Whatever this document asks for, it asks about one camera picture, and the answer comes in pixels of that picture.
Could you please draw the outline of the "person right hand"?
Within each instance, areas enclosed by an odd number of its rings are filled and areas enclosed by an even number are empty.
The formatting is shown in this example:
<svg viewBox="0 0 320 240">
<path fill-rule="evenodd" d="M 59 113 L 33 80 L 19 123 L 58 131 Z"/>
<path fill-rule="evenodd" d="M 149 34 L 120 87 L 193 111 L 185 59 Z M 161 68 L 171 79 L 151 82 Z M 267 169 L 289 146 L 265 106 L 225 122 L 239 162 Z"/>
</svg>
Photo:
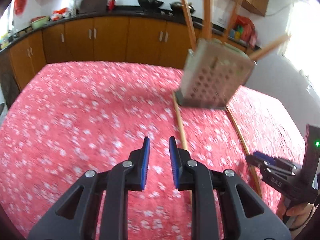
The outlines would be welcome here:
<svg viewBox="0 0 320 240">
<path fill-rule="evenodd" d="M 298 234 L 304 229 L 308 221 L 311 219 L 318 205 L 315 207 L 314 204 L 301 203 L 287 209 L 285 206 L 285 197 L 281 195 L 280 201 L 277 206 L 276 215 L 282 220 L 284 215 L 289 217 L 296 217 L 296 220 L 290 227 L 291 237 L 295 239 Z"/>
</svg>

